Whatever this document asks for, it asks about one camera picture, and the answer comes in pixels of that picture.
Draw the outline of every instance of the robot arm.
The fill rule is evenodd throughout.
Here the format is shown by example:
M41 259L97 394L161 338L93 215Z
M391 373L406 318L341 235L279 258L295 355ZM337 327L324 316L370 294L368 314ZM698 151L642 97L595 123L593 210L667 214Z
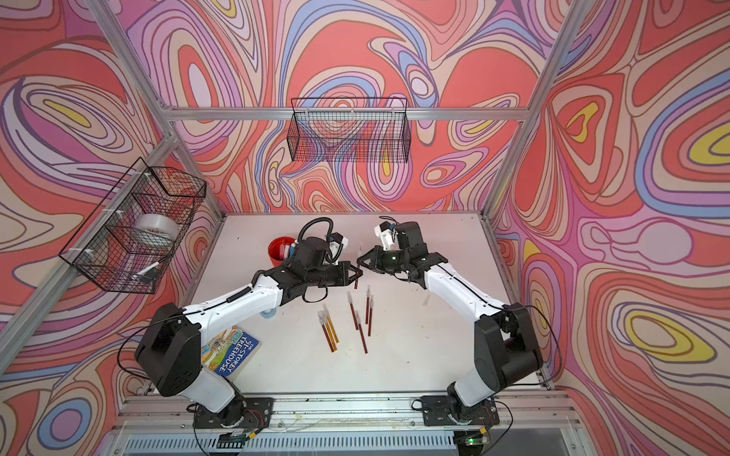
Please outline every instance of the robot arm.
M318 222L329 224L325 239L303 239ZM190 398L221 414L227 425L239 420L240 395L226 379L203 368L201 347L238 322L304 296L308 287L346 287L359 278L362 271L339 261L347 239L332 233L332 226L327 217L307 223L292 255L280 266L257 272L244 287L182 309L173 303L160 307L134 354L159 393Z
M454 415L468 420L482 401L542 367L530 316L521 304L506 305L464 279L448 260L429 252L416 222L375 227L383 243L358 264L404 282L418 283L474 323L474 368L449 385ZM397 244L400 250L392 250ZM503 340L502 332L510 337Z

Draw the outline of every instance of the book cover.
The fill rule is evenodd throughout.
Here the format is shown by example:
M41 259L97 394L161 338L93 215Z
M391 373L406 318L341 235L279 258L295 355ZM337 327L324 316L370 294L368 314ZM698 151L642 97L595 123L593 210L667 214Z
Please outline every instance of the book cover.
M259 341L234 326L200 349L200 361L218 375L229 376L251 356Z

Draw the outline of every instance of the white tape roll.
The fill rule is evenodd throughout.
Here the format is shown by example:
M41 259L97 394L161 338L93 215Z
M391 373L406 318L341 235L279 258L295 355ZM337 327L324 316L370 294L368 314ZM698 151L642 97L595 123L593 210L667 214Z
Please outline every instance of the white tape roll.
M168 247L177 238L177 224L170 217L160 214L144 214L137 218L134 227L139 231L134 232L134 238L144 245L150 247Z

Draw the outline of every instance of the psychedelic wall mural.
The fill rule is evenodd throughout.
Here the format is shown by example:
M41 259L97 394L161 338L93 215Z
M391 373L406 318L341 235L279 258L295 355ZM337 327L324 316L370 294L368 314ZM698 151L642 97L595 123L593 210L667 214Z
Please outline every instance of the psychedelic wall mural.
M115 4L173 107L289 107L301 96L404 96L411 107L524 107L559 1ZM477 210L515 130L412 123L412 163L290 163L286 122L178 123L230 212Z
M597 2L491 214L600 455L730 454L729 62L728 2Z
M514 121L436 121L408 163L292 163L286 122L178 122L227 212L479 210Z
M0 2L0 331L110 186L160 140L81 0ZM169 166L180 167L174 156ZM90 455L140 383L119 344L179 301L213 232L204 205L155 296L78 279L0 376L0 455ZM123 359L131 361L131 351Z

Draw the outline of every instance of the wire basket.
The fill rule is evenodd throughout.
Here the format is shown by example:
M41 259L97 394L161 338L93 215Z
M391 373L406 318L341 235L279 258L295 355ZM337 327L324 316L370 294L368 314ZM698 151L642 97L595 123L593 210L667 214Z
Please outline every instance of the wire basket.
M406 98L292 98L291 104L292 161L408 162Z
M145 165L91 239L82 248L66 249L89 216L59 256L104 291L156 293L205 192L205 181L198 177ZM159 225L149 225L150 220ZM70 250L78 251L72 260Z

